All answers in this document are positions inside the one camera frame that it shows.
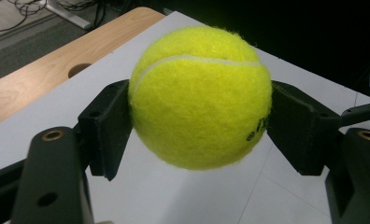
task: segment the yellow tennis ball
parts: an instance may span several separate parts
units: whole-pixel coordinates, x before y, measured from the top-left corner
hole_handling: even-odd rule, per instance
[[[178,29],[152,43],[130,78],[129,104],[143,143],[191,170],[241,160],[271,108],[268,70],[245,40],[219,28]]]

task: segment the white table surface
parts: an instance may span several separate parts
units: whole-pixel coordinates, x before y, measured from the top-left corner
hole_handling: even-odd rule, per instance
[[[156,38],[199,25],[173,12],[99,62],[0,123],[0,169],[27,155],[37,133],[74,127],[79,113],[108,84],[129,78],[143,50]],[[272,79],[292,84],[341,114],[370,98],[258,50]],[[370,129],[370,121],[357,125]],[[301,176],[267,134],[239,163],[195,172],[167,165],[146,149],[135,132],[117,177],[108,182],[88,172],[96,222],[176,223],[331,223],[324,180]]]

